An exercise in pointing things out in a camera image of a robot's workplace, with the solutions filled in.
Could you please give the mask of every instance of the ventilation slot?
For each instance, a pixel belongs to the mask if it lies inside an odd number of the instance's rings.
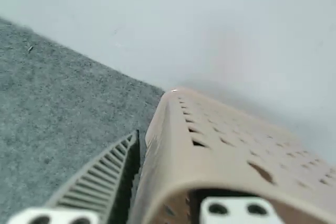
[[[264,170],[262,167],[253,164],[251,162],[247,162],[254,170],[256,170],[259,175],[268,183],[271,183],[273,185],[275,185],[275,182],[273,181],[273,177],[271,176],[271,174],[269,172],[267,172],[266,170]]]
[[[192,126],[188,126],[188,130],[189,132],[191,133],[197,133],[197,134],[201,134],[203,135],[199,130],[197,130],[195,127],[192,127]]]
[[[73,199],[73,200],[80,200],[86,203],[90,203],[90,204],[96,204],[98,206],[102,206],[105,207],[106,206],[106,202],[108,202],[107,200],[100,200],[94,197],[90,197],[90,196],[86,196],[83,194],[79,194],[79,193],[75,193],[73,191],[70,191],[68,193],[66,193],[64,196],[64,198],[68,198],[68,199]]]
[[[117,149],[110,151],[113,156],[115,156],[120,162],[123,162],[123,155]]]
[[[196,140],[192,140],[193,141],[193,145],[194,146],[200,146],[200,147],[204,147],[204,148],[208,148],[208,146],[196,141]]]
[[[82,179],[86,180],[90,183],[96,184],[99,187],[103,187],[105,189],[108,189],[108,190],[113,189],[112,185],[106,183],[104,180],[101,180],[101,179],[99,179],[96,176],[93,176],[91,174],[85,174]]]
[[[99,179],[105,181],[106,183],[109,183],[109,184],[112,184],[112,185],[116,184],[116,181],[115,181],[116,178],[117,178],[116,176],[107,174],[106,172],[102,172],[99,169],[91,168],[88,171],[88,173],[91,174],[92,176],[97,176]]]
[[[102,172],[105,172],[109,174],[112,177],[118,177],[120,170],[117,169],[114,165],[104,162],[104,160],[100,160],[99,163],[94,165],[95,168],[101,170]]]
[[[320,183],[325,184],[326,186],[331,186],[326,180],[320,179]]]
[[[127,149],[126,149],[122,144],[117,145],[117,146],[116,146],[116,149],[118,150],[118,152],[121,153],[122,156],[125,156],[125,155],[126,155],[126,151],[127,151]]]
[[[121,144],[127,149],[128,147],[128,142],[126,140],[122,141]]]
[[[224,138],[220,137],[219,139],[221,140],[222,143],[227,144],[227,145],[232,146],[232,147],[235,147],[235,145],[233,145],[232,143],[226,141]]]
[[[108,189],[105,189],[101,186],[98,186],[96,183],[93,183],[93,182],[90,182],[90,181],[87,181],[85,179],[79,179],[76,186],[80,186],[80,187],[83,187],[83,188],[86,188],[88,190],[93,190],[97,193],[101,193],[103,195],[111,195],[111,190],[108,190]]]
[[[117,168],[122,167],[122,163],[110,153],[107,153],[101,160],[104,161],[104,163],[111,163]]]
[[[109,200],[108,195],[99,193],[99,192],[97,192],[95,190],[92,190],[92,189],[87,189],[87,188],[82,187],[80,185],[77,185],[74,189],[71,189],[69,192],[73,192],[75,194],[81,194],[81,195],[88,196],[88,197],[91,197],[91,198],[95,198],[95,199],[98,199],[98,200],[101,200],[101,201],[108,201]]]
[[[81,200],[62,198],[58,202],[57,205],[62,206],[62,207],[69,207],[69,208],[80,208],[80,209],[93,210],[93,211],[97,211],[100,213],[105,212],[105,206],[90,204],[87,202],[83,202]]]

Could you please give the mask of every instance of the ventilation hole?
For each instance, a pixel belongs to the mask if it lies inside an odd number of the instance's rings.
[[[209,212],[215,215],[226,215],[228,214],[228,210],[223,205],[213,203],[209,206]]]
[[[175,213],[173,212],[173,210],[167,205],[164,205],[164,211],[169,216],[175,216]]]
[[[216,127],[213,127],[213,128],[214,128],[214,131],[215,131],[215,132],[225,134],[224,132],[220,131],[218,128],[216,128]]]
[[[251,155],[253,155],[253,156],[259,156],[257,153],[255,153],[255,152],[253,152],[253,151],[250,151],[250,153],[251,153]]]
[[[227,144],[227,145],[229,145],[229,146],[235,147],[232,143],[226,141],[226,140],[223,139],[222,137],[220,137],[220,140],[221,140],[221,142],[224,143],[224,144]]]
[[[50,218],[46,215],[42,215],[34,218],[29,224],[48,224],[49,222]]]
[[[261,215],[261,216],[267,215],[266,209],[258,204],[248,205],[247,211],[252,215]]]
[[[195,129],[195,128],[188,127],[188,129],[189,129],[189,132],[202,134],[201,132],[199,132],[199,131],[198,131],[197,129]]]
[[[324,179],[320,179],[319,180],[322,184],[325,184],[327,186],[331,186],[327,181],[325,181]]]
[[[273,185],[275,185],[276,183],[273,180],[273,177],[271,176],[271,174],[269,172],[267,172],[266,170],[264,170],[263,168],[261,168],[260,166],[253,164],[251,162],[247,162],[253,169],[255,169],[259,175],[266,180],[268,183],[271,183]]]
[[[71,224],[90,224],[90,220],[87,218],[76,219]]]
[[[301,165],[303,168],[310,170],[310,167],[308,165]]]
[[[303,187],[303,188],[309,188],[309,186],[307,186],[305,183],[301,182],[301,181],[297,181],[298,185],[300,187]]]
[[[185,119],[185,121],[187,122],[187,123],[195,123],[193,120],[191,120],[191,119]]]
[[[194,146],[200,146],[200,147],[208,148],[208,146],[205,146],[204,144],[201,144],[201,143],[198,142],[198,141],[195,141],[195,140],[192,140],[192,141],[193,141],[193,145],[194,145]]]
[[[305,155],[303,155],[301,152],[296,152],[297,154],[301,155],[302,157],[304,157]]]

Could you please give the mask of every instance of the gray carpet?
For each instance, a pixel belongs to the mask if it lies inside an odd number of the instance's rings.
[[[0,223],[41,206],[89,159],[134,129],[143,159],[144,135],[162,94],[0,20]]]

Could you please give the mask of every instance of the white wall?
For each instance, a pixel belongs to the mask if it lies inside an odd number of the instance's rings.
[[[0,16],[284,125],[336,164],[336,0],[0,0]]]

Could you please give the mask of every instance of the beige plastic pet carrier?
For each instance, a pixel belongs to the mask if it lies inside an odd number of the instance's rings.
[[[146,145],[130,223],[198,223],[209,196],[267,199],[285,223],[335,223],[331,166],[287,131],[194,91],[162,97]]]

